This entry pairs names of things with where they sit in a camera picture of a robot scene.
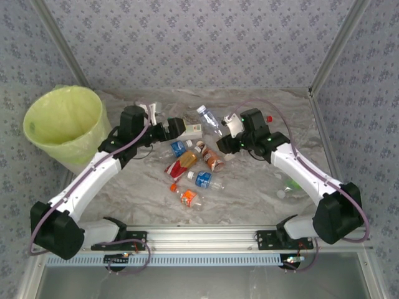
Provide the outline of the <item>aluminium side frame rail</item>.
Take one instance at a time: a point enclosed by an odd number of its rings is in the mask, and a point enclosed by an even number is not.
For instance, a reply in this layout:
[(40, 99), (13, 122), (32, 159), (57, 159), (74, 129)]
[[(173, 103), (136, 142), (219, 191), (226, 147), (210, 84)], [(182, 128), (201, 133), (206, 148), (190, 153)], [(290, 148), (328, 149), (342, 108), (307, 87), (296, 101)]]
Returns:
[[(314, 119), (319, 130), (320, 138), (324, 146), (325, 157), (327, 159), (331, 175), (343, 181), (343, 176), (340, 172), (335, 154), (328, 136), (328, 132), (322, 118), (322, 113), (319, 104), (315, 99), (312, 89), (309, 89), (309, 98)], [(360, 262), (360, 269), (362, 277), (365, 279), (368, 294), (371, 299), (391, 299), (387, 286), (383, 279), (382, 271), (378, 265), (376, 249), (370, 239), (362, 243), (350, 243), (346, 241), (339, 241), (336, 243), (336, 249), (340, 246), (341, 252), (344, 250), (356, 250), (358, 261)]]
[(30, 257), (17, 292), (16, 299), (35, 299), (46, 267), (46, 255)]

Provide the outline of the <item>orange label plastic bottle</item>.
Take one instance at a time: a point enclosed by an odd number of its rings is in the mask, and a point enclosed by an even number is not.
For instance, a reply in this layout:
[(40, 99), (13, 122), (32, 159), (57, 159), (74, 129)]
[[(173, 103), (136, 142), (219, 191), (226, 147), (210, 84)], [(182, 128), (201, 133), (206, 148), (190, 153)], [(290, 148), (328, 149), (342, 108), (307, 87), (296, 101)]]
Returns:
[(176, 194), (182, 205), (191, 208), (192, 210), (195, 211), (203, 210), (204, 207), (203, 200), (196, 192), (190, 189), (185, 189), (185, 188), (182, 189), (177, 184), (172, 184), (170, 186), (170, 191)]

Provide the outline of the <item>small left circuit board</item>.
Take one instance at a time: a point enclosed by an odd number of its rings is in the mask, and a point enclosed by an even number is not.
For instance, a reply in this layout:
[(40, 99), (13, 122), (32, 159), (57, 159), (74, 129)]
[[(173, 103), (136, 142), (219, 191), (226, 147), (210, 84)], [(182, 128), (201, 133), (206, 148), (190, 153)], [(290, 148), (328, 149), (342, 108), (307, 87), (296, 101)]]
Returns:
[(128, 263), (129, 256), (126, 254), (104, 255), (103, 263)]

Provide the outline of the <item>black left mount plate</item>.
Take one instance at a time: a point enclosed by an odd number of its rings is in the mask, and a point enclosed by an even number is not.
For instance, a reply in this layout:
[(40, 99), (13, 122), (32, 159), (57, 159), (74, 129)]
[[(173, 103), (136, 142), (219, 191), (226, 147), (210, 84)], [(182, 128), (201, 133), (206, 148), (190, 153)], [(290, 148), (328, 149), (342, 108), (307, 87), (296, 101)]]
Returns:
[(146, 231), (120, 231), (114, 240), (91, 246), (93, 251), (146, 251), (145, 246), (138, 242), (147, 241)]

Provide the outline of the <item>aluminium frame post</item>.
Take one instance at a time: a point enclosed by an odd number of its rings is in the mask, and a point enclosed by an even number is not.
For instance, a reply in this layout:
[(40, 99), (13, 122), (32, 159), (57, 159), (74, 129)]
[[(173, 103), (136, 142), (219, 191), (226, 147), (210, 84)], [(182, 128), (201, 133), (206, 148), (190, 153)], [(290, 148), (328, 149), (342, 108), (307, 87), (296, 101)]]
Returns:
[(332, 71), (335, 63), (339, 59), (342, 51), (354, 30), (356, 29), (359, 21), (361, 20), (364, 12), (369, 6), (371, 0), (354, 0), (352, 7), (347, 13), (340, 29), (325, 56), (312, 84), (309, 87), (309, 94), (316, 97), (327, 80), (330, 72)]
[(72, 72), (72, 75), (76, 79), (77, 83), (81, 86), (90, 88), (89, 81), (87, 80), (82, 68), (80, 67), (72, 49), (69, 47), (66, 39), (64, 38), (60, 27), (52, 16), (49, 8), (47, 7), (44, 0), (29, 0), (42, 21), (47, 32), (51, 36), (55, 43), (57, 50), (64, 59), (66, 65)]

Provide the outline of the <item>black right mount plate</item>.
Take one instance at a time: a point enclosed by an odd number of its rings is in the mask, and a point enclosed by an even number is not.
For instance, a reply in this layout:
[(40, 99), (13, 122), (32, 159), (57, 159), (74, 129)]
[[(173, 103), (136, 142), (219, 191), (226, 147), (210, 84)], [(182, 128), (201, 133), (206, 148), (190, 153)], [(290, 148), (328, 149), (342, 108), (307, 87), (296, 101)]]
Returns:
[(282, 230), (258, 230), (255, 234), (255, 239), (259, 250), (299, 250), (314, 248), (312, 239), (292, 239)]

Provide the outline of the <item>blue label plastic bottle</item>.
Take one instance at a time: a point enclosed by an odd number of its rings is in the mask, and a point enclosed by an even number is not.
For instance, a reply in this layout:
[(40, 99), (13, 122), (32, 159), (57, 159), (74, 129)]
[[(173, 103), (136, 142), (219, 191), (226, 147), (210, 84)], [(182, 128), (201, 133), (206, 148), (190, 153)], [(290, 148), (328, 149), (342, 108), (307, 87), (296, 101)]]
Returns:
[(206, 171), (189, 171), (187, 178), (196, 186), (203, 189), (212, 189), (216, 191), (221, 191), (224, 189), (223, 181)]
[(188, 149), (190, 149), (193, 146), (193, 142), (191, 140), (185, 140), (185, 141), (175, 141), (171, 145), (171, 150), (172, 153), (179, 158), (181, 155), (183, 155)]

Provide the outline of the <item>black mount plate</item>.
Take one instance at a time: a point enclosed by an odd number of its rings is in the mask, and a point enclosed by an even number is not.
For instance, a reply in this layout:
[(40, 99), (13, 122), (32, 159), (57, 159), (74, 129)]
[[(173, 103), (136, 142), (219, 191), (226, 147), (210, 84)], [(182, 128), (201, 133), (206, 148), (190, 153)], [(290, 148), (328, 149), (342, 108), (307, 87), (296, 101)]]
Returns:
[(258, 230), (255, 234), (255, 239), (259, 250), (299, 250), (314, 248), (312, 239), (292, 239), (282, 230)]
[(91, 246), (93, 251), (146, 251), (145, 246), (138, 242), (147, 241), (146, 231), (120, 231), (114, 240)]

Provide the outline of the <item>brown plastic bottle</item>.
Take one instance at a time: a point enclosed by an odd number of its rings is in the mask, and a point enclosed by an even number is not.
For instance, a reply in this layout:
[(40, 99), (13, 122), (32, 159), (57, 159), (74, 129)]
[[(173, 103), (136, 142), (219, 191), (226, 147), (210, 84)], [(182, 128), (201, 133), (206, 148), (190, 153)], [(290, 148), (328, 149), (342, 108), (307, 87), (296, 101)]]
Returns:
[(224, 168), (224, 162), (222, 159), (206, 143), (198, 141), (196, 147), (199, 150), (203, 161), (208, 165), (212, 172), (218, 173)]

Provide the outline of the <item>aluminium mounting rail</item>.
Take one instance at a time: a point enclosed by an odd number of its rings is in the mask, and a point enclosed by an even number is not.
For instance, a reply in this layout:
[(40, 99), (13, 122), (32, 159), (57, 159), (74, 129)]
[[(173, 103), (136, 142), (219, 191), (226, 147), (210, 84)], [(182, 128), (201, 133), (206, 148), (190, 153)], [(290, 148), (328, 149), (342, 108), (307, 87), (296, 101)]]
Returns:
[(128, 231), (146, 231), (156, 254), (257, 252), (256, 232), (273, 225), (130, 225)]

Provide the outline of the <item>white printed carton box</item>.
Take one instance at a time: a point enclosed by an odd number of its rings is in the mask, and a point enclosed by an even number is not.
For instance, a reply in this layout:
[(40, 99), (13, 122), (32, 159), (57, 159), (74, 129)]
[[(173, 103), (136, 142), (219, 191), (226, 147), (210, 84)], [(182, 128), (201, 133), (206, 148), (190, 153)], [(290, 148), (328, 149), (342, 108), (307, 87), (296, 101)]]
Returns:
[(203, 130), (201, 124), (188, 125), (187, 133), (181, 134), (179, 140), (198, 140), (203, 137)]

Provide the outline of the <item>clear bottle with white cap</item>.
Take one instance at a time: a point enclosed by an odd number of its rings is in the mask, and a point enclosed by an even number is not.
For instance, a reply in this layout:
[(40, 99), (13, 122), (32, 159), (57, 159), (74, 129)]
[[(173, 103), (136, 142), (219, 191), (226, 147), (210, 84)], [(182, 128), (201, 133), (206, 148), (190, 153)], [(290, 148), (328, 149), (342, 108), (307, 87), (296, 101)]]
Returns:
[(197, 114), (201, 122), (207, 127), (209, 132), (212, 132), (217, 137), (223, 136), (223, 131), (221, 127), (221, 122), (215, 117), (215, 115), (206, 108), (205, 105), (202, 105), (196, 109)]

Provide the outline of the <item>amber bottle with red label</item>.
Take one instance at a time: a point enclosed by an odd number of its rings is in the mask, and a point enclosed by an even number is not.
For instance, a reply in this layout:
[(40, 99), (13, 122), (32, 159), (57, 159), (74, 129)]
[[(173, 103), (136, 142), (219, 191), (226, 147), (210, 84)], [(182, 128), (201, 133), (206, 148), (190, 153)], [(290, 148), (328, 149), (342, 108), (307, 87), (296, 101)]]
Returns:
[(200, 147), (195, 146), (184, 152), (179, 158), (171, 163), (164, 171), (168, 179), (177, 183), (183, 175), (201, 159)]

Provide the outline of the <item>green label plastic bottle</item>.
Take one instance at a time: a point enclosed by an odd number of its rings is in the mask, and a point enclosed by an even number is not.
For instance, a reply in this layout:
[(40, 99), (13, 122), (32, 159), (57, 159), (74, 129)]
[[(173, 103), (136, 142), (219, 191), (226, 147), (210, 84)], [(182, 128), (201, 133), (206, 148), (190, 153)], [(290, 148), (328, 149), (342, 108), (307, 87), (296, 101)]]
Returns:
[(286, 179), (283, 188), (279, 189), (276, 195), (279, 199), (284, 199), (287, 195), (301, 190), (302, 188), (293, 179)]

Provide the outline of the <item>yellow-green trash bin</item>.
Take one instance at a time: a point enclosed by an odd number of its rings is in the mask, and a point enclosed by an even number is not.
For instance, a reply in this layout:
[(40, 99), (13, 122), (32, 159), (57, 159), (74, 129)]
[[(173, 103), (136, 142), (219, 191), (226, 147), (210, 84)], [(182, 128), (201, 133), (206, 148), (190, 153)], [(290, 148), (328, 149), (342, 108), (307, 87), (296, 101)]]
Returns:
[(105, 104), (94, 91), (66, 85), (31, 105), (23, 130), (32, 144), (60, 162), (75, 154), (95, 154), (111, 125)]

